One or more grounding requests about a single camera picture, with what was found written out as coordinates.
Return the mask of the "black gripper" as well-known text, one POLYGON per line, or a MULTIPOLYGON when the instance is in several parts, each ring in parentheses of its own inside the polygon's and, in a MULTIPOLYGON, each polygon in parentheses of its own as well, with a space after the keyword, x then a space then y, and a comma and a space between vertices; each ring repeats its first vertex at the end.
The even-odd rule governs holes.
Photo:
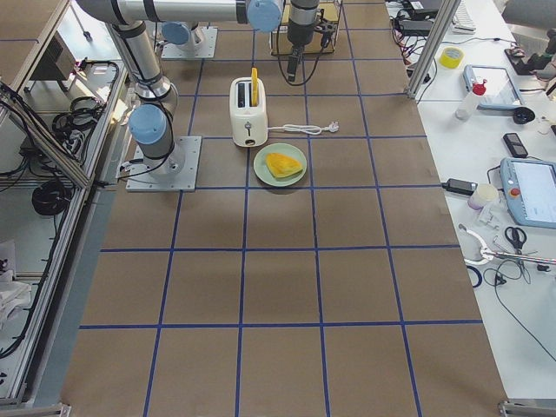
POLYGON ((330 44, 334 34, 334 22, 324 17, 319 0, 294 0, 290 2, 288 16, 288 40, 292 49, 288 56, 287 80, 294 83, 303 58, 303 47, 310 44, 314 33, 321 34, 321 47, 330 44))

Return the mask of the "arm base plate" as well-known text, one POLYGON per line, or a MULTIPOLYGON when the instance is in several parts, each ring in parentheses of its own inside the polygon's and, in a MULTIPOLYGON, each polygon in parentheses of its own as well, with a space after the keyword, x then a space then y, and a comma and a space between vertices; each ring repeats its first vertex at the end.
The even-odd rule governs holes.
POLYGON ((168 43, 164 38, 162 46, 162 59, 166 60, 193 60, 212 58, 215 54, 215 44, 217 38, 217 28, 213 26, 199 26, 205 40, 198 49, 182 49, 172 43, 168 43))
POLYGON ((126 189, 129 192, 193 192, 196 185, 202 138, 200 136, 179 136, 175 139, 175 149, 169 159, 159 168, 149 172, 156 163, 133 164, 128 173, 126 189))

